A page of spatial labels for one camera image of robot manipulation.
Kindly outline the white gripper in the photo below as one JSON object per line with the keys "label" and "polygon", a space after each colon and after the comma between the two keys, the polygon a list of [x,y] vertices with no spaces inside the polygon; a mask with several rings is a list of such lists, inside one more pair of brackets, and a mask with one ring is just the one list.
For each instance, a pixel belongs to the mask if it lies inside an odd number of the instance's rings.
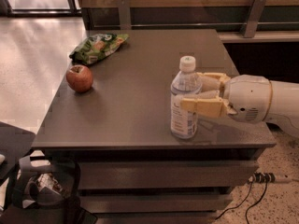
{"label": "white gripper", "polygon": [[230,78],[225,73],[200,73],[202,91],[180,97],[180,107],[200,116],[219,118],[228,115],[240,121],[262,121],[269,109],[272,87],[265,77],[241,75]]}

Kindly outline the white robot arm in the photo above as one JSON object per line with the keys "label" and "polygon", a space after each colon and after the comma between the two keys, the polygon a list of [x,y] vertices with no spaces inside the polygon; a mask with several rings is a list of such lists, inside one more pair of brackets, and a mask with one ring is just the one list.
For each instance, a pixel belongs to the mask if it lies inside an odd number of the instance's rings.
{"label": "white robot arm", "polygon": [[247,123],[266,122],[299,137],[299,84],[265,77],[223,73],[198,73],[199,94],[181,95],[179,106],[209,118],[230,117]]}

